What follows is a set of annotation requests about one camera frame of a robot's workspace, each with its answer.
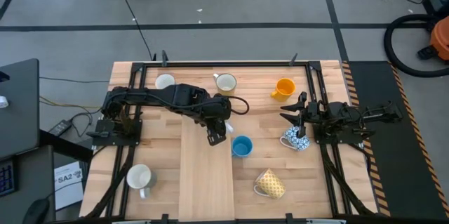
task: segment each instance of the blue and white patterned mug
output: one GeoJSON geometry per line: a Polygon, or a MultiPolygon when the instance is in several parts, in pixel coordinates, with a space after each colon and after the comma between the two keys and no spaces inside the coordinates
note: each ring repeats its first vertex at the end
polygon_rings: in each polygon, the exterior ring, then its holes
{"type": "Polygon", "coordinates": [[[300,132],[299,126],[290,127],[284,134],[279,138],[282,145],[289,147],[294,150],[305,150],[310,145],[310,140],[307,135],[298,138],[298,132],[300,132]],[[282,140],[288,140],[290,144],[284,143],[282,140]]]}

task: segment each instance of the black hose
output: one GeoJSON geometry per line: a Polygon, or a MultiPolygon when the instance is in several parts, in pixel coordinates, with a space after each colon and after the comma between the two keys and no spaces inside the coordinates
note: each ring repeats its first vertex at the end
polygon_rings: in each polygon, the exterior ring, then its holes
{"type": "Polygon", "coordinates": [[[387,54],[388,60],[396,66],[400,71],[412,75],[414,77],[441,77],[445,75],[449,75],[449,68],[443,69],[443,70],[433,70],[433,71],[422,71],[422,70],[414,70],[410,68],[409,66],[403,64],[396,54],[394,53],[393,46],[391,45],[391,36],[393,34],[393,31],[401,24],[407,22],[407,21],[415,21],[415,20],[421,20],[425,22],[429,21],[438,21],[440,18],[437,18],[432,15],[427,14],[411,14],[411,15],[405,15],[397,20],[393,21],[388,27],[387,31],[384,35],[384,49],[385,53],[387,54]]]}

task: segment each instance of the yellow and black hazard stripe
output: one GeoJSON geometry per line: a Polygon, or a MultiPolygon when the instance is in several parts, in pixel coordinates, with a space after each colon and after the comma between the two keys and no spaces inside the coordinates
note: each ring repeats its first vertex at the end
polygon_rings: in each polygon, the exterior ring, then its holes
{"type": "MultiPolygon", "coordinates": [[[[353,106],[358,107],[360,103],[358,101],[356,86],[354,84],[354,80],[352,78],[351,69],[349,68],[348,62],[343,61],[342,67],[343,67],[343,75],[344,78],[346,79],[348,87],[349,99],[353,106]]],[[[380,176],[376,166],[376,159],[374,158],[374,153],[373,150],[371,149],[371,142],[369,138],[363,140],[363,149],[368,153],[370,157],[371,163],[370,179],[371,184],[373,185],[373,192],[375,193],[378,210],[380,213],[383,213],[386,216],[390,216],[387,198],[385,197],[384,189],[382,187],[382,183],[380,182],[380,176]]]]}
{"type": "Polygon", "coordinates": [[[441,203],[443,205],[446,216],[449,218],[448,203],[444,197],[443,189],[441,189],[440,182],[438,181],[438,178],[436,177],[436,172],[435,172],[434,166],[432,165],[432,162],[430,161],[429,153],[426,150],[426,145],[424,144],[424,141],[422,139],[421,132],[418,129],[418,125],[417,125],[415,116],[413,115],[412,108],[410,107],[410,103],[408,102],[406,92],[404,91],[404,88],[402,87],[401,78],[399,77],[397,69],[391,63],[390,63],[390,66],[391,66],[391,70],[393,72],[394,78],[396,80],[396,83],[398,84],[399,92],[401,93],[402,100],[404,102],[404,105],[405,105],[407,113],[408,113],[408,117],[410,118],[410,123],[412,124],[413,130],[415,131],[416,139],[418,141],[418,144],[420,145],[422,154],[424,155],[424,160],[427,163],[427,168],[429,169],[432,180],[435,183],[435,187],[436,187],[436,190],[438,191],[438,196],[441,199],[441,203]]]}

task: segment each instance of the power adapter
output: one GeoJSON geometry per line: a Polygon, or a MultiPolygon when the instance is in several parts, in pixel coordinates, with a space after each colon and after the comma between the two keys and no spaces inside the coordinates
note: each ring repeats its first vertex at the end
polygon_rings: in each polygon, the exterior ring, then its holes
{"type": "Polygon", "coordinates": [[[61,136],[65,131],[69,130],[72,127],[72,123],[70,121],[66,121],[63,119],[56,126],[51,128],[48,132],[54,136],[61,136]]]}

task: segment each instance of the blue mug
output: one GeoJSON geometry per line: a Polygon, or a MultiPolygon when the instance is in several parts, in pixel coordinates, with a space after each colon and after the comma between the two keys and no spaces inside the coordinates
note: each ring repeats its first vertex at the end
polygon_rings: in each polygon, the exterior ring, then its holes
{"type": "Polygon", "coordinates": [[[247,157],[253,151],[253,142],[248,136],[237,136],[231,144],[233,157],[247,157]]]}

